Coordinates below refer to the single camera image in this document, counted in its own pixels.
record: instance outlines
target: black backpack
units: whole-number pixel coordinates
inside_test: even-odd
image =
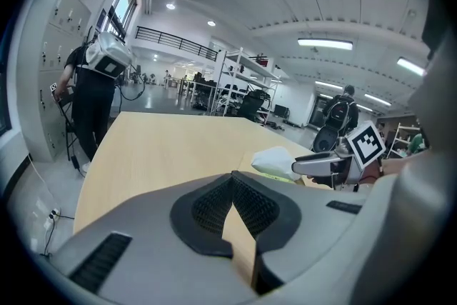
[[[338,99],[338,101],[330,107],[330,110],[328,111],[326,126],[329,126],[337,131],[345,129],[351,120],[349,111],[351,109],[351,105],[354,103],[355,101],[349,101],[348,99]]]

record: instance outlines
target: black railing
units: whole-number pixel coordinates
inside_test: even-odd
[[[170,47],[190,52],[195,55],[202,56],[208,60],[215,61],[217,52],[209,49],[208,47],[196,44],[195,42],[165,32],[156,31],[146,27],[138,27],[136,30],[136,39],[144,39],[146,41],[156,42]]]

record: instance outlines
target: locker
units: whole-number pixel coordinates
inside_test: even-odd
[[[37,161],[53,161],[64,150],[65,119],[50,85],[59,81],[70,53],[83,43],[90,14],[81,0],[34,0],[27,15],[17,60],[17,78],[25,86],[17,93],[18,113]]]

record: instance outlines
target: black slot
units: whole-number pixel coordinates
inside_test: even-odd
[[[70,280],[95,294],[108,278],[130,242],[130,236],[109,234],[70,275]]]

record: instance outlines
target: ceiling light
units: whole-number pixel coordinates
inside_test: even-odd
[[[334,49],[352,50],[352,42],[332,39],[298,39],[300,46],[332,47]]]
[[[413,64],[412,62],[404,59],[403,57],[398,59],[397,64],[402,66],[403,68],[408,69],[409,71],[412,71],[415,74],[420,75],[420,76],[423,76],[425,74],[425,72],[426,72],[420,66],[417,66],[417,65]]]
[[[331,88],[335,89],[343,89],[342,86],[334,85],[334,84],[329,84],[329,83],[323,83],[322,81],[315,81],[316,84],[318,85],[323,85],[323,86],[330,86]]]
[[[371,96],[370,94],[365,94],[366,98],[373,99],[374,101],[377,101],[379,103],[385,104],[386,106],[391,106],[392,103],[388,103],[386,101],[383,101],[382,99],[376,98],[375,96]]]
[[[369,112],[373,112],[373,109],[370,109],[370,108],[365,107],[365,106],[361,106],[360,104],[357,104],[357,107],[358,107],[358,108],[365,109],[365,110],[367,110],[367,111],[369,111]]]

